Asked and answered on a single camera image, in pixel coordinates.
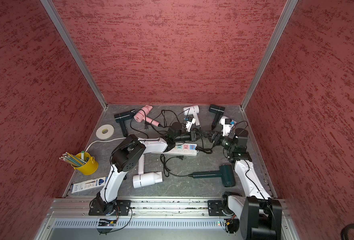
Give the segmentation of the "white power strip coloured sockets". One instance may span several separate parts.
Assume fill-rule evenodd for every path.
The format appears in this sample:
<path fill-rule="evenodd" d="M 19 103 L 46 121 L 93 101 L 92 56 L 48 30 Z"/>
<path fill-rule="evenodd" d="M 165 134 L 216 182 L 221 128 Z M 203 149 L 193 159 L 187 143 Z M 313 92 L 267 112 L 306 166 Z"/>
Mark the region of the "white power strip coloured sockets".
<path fill-rule="evenodd" d="M 177 143 L 176 146 L 168 152 L 154 152 L 154 154 L 195 157 L 198 154 L 197 144 Z"/>

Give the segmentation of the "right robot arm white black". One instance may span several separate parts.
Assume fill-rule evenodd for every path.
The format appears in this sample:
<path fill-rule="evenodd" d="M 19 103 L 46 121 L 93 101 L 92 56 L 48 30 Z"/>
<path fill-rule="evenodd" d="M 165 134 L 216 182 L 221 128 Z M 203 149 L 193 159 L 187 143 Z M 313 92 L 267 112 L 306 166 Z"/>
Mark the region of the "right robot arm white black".
<path fill-rule="evenodd" d="M 245 200 L 231 193 L 224 194 L 224 208 L 239 220 L 243 240 L 280 240 L 282 235 L 282 206 L 272 199 L 261 184 L 247 152 L 248 131 L 236 129 L 232 138 L 220 132 L 211 133 L 213 146 L 221 146 L 226 158 L 239 177 Z"/>

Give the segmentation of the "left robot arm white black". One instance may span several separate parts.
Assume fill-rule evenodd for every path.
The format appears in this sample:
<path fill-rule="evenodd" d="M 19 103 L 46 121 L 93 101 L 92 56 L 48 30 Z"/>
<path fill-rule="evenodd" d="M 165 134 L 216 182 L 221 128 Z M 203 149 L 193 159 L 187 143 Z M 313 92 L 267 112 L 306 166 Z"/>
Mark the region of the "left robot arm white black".
<path fill-rule="evenodd" d="M 126 174 L 144 161 L 147 153 L 170 152 L 177 142 L 196 141 L 195 131 L 182 132 L 182 124 L 173 123 L 165 136 L 155 139 L 138 138 L 129 135 L 111 153 L 111 170 L 105 186 L 90 203 L 90 215 L 107 215 L 114 211 L 119 188 Z"/>

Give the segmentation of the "dark green hair dryer front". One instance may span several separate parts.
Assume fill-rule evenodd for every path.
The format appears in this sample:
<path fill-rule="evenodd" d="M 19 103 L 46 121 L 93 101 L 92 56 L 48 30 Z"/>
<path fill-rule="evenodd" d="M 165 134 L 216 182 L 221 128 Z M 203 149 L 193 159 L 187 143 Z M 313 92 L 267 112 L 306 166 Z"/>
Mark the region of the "dark green hair dryer front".
<path fill-rule="evenodd" d="M 221 165 L 217 171 L 193 172 L 188 175 L 193 179 L 220 178 L 226 188 L 234 187 L 236 179 L 232 165 Z"/>

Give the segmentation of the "dark green hair dryer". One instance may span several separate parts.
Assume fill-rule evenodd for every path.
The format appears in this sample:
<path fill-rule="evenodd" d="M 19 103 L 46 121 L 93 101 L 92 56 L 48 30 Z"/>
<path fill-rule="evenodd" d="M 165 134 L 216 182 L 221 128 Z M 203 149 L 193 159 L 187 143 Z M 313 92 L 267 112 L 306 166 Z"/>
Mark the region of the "dark green hair dryer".
<path fill-rule="evenodd" d="M 217 171 L 193 172 L 188 175 L 193 179 L 220 178 L 226 188 L 234 187 L 236 179 L 232 165 L 221 165 Z"/>
<path fill-rule="evenodd" d="M 210 105 L 209 112 L 215 114 L 214 120 L 211 125 L 211 130 L 215 129 L 220 118 L 223 116 L 224 111 L 225 111 L 225 107 L 217 106 L 217 105 Z"/>

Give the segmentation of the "dark green hair dryer back right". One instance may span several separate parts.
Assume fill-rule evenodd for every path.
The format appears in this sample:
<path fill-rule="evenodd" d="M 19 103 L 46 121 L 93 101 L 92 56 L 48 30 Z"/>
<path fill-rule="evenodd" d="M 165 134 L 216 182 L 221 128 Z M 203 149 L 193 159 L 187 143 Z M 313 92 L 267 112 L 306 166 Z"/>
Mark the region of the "dark green hair dryer back right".
<path fill-rule="evenodd" d="M 209 112 L 215 114 L 214 120 L 211 125 L 211 130 L 215 129 L 220 118 L 223 116 L 224 111 L 225 111 L 225 107 L 217 106 L 217 105 L 210 105 Z"/>

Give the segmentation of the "pink hair dryer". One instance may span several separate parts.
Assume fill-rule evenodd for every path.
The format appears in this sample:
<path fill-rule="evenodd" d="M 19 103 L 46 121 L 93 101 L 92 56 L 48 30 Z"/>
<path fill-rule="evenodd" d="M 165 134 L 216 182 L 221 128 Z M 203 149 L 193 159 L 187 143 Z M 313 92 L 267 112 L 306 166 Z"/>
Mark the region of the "pink hair dryer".
<path fill-rule="evenodd" d="M 155 127 L 160 127 L 161 124 L 151 118 L 148 117 L 148 114 L 150 113 L 150 111 L 153 109 L 152 106 L 150 105 L 145 105 L 144 107 L 142 107 L 135 115 L 134 115 L 134 119 L 138 122 L 146 122 L 149 123 Z"/>

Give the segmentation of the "large white hair dryer front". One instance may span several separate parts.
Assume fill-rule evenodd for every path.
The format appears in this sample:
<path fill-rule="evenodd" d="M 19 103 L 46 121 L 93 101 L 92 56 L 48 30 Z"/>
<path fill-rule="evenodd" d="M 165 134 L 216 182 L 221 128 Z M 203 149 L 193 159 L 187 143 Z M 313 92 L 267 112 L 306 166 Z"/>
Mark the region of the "large white hair dryer front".
<path fill-rule="evenodd" d="M 162 172 L 145 173 L 145 157 L 142 155 L 138 162 L 138 174 L 133 176 L 133 187 L 135 189 L 162 183 Z"/>

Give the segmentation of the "black hair dryer back left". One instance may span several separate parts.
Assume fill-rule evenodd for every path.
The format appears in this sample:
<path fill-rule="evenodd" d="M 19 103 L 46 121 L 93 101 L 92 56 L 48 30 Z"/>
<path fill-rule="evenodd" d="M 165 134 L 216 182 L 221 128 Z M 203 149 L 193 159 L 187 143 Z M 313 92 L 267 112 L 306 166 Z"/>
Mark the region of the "black hair dryer back left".
<path fill-rule="evenodd" d="M 126 138 L 128 136 L 128 130 L 127 130 L 127 127 L 125 125 L 125 121 L 127 120 L 131 120 L 134 115 L 136 114 L 136 110 L 135 109 L 132 109 L 130 111 L 126 111 L 126 112 L 123 112 L 123 113 L 118 113 L 118 114 L 115 114 L 114 117 L 115 117 L 115 121 L 120 124 L 120 127 L 121 127 L 121 130 L 122 130 L 122 133 L 123 133 L 123 136 Z"/>

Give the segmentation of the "white tape roll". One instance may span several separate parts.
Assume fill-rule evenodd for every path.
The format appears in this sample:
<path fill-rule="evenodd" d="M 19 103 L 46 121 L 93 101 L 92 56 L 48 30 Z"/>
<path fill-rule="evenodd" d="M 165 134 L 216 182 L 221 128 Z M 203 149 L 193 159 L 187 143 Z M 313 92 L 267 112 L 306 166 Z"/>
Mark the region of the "white tape roll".
<path fill-rule="evenodd" d="M 115 128 L 112 125 L 106 124 L 100 126 L 96 131 L 96 137 L 99 140 L 107 140 L 113 136 Z"/>

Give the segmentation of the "yellow pencil cup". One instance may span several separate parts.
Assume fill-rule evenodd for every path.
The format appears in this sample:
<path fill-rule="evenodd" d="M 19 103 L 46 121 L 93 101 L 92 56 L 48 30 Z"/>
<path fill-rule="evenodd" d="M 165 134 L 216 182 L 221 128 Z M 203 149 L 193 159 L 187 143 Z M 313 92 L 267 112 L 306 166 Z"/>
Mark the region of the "yellow pencil cup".
<path fill-rule="evenodd" d="M 99 163 L 89 153 L 82 151 L 77 155 L 66 152 L 59 160 L 68 163 L 74 170 L 79 171 L 85 176 L 92 175 L 99 167 Z"/>

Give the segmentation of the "white blue box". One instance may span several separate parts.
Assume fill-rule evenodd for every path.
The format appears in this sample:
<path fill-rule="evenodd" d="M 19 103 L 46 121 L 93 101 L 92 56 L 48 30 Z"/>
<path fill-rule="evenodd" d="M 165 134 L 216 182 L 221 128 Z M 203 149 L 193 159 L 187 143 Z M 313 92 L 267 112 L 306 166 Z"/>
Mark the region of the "white blue box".
<path fill-rule="evenodd" d="M 106 184 L 107 178 L 108 177 L 97 178 L 97 179 L 73 184 L 71 193 L 74 194 L 74 193 L 102 187 Z"/>

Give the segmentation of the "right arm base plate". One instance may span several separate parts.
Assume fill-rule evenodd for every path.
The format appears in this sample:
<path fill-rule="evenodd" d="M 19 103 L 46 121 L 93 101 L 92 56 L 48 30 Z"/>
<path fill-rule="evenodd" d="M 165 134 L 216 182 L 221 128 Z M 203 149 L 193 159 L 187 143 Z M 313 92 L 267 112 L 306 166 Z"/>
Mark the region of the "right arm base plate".
<path fill-rule="evenodd" d="M 226 213 L 225 207 L 226 204 L 221 200 L 208 200 L 208 214 L 211 217 L 222 217 L 228 216 Z"/>

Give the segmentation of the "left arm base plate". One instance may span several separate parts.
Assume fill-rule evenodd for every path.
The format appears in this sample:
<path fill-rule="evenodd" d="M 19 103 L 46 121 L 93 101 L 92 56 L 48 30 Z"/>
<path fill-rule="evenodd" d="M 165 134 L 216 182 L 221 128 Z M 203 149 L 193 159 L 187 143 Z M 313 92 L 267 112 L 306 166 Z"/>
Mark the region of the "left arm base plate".
<path fill-rule="evenodd" d="M 90 202 L 89 216 L 127 216 L 131 207 L 130 200 L 113 200 L 106 203 L 102 198 L 94 198 Z"/>

